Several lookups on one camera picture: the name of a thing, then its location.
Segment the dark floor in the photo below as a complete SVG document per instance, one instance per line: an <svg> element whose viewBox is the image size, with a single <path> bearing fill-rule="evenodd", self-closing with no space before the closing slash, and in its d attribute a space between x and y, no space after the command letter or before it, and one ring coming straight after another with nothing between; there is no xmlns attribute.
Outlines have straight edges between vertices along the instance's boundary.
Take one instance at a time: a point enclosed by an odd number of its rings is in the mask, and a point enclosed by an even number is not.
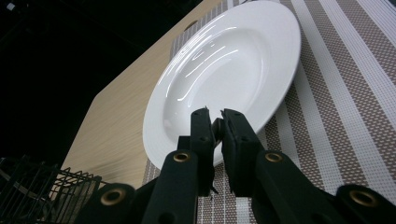
<svg viewBox="0 0 396 224"><path fill-rule="evenodd" d="M87 33L90 29L70 25L72 19L57 18L56 7L39 7L6 41L21 16L6 17L7 25L0 24L0 158L28 155L32 161L63 163L93 97L182 17L161 4L134 6L119 11L90 5L99 23L115 31L110 35ZM125 53L125 39L138 50Z"/></svg>

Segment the small white object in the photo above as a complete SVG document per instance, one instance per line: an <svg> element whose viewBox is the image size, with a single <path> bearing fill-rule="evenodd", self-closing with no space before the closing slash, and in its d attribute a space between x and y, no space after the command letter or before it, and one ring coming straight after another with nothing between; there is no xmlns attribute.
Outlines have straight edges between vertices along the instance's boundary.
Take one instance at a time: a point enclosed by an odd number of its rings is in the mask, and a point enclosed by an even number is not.
<svg viewBox="0 0 396 224"><path fill-rule="evenodd" d="M15 7L15 5L12 3L8 3L8 5L7 5L7 9L10 11L14 10L14 7Z"/></svg>
<svg viewBox="0 0 396 224"><path fill-rule="evenodd" d="M259 131L286 95L300 51L299 24L279 3L249 2L217 16L181 48L151 94L143 123L148 158L161 169L178 137L190 135L191 113L205 106L212 121L230 108ZM221 162L218 146L214 165Z"/></svg>

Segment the placemat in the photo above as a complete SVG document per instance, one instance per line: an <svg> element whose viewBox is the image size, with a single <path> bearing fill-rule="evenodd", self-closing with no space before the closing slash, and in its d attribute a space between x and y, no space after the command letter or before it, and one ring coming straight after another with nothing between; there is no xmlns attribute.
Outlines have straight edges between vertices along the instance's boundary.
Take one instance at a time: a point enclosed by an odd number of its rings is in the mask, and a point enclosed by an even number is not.
<svg viewBox="0 0 396 224"><path fill-rule="evenodd" d="M225 0L173 42L171 56L202 26L245 1ZM396 8L388 0L280 0L296 16L302 53L285 100L258 136L281 150L320 189L345 184L396 203ZM147 163L146 184L160 170ZM256 223L250 200L230 193L223 164L219 195L200 198L198 223Z"/></svg>

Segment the woven fabric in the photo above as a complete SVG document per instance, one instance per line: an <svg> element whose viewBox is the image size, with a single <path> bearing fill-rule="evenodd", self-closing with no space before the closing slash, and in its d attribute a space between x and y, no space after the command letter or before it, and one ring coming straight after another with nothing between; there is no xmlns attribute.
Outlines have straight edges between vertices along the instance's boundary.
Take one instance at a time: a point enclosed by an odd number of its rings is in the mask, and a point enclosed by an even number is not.
<svg viewBox="0 0 396 224"><path fill-rule="evenodd" d="M213 8L175 39L171 56L242 2ZM300 23L302 53L285 100L258 132L262 144L330 194L355 183L396 203L396 8L388 0L276 2ZM144 184L159 173L148 161ZM219 195L199 199L198 223L255 223L250 200L230 193L223 164L214 186Z"/></svg>

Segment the dish rack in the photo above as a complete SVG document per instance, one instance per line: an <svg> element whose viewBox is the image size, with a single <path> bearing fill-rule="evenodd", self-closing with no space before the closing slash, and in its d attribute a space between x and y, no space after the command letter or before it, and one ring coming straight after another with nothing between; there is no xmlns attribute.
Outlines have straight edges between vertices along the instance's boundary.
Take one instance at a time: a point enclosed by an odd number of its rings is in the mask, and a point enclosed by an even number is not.
<svg viewBox="0 0 396 224"><path fill-rule="evenodd" d="M0 159L0 223L73 223L105 185L101 176L71 173L21 159Z"/></svg>

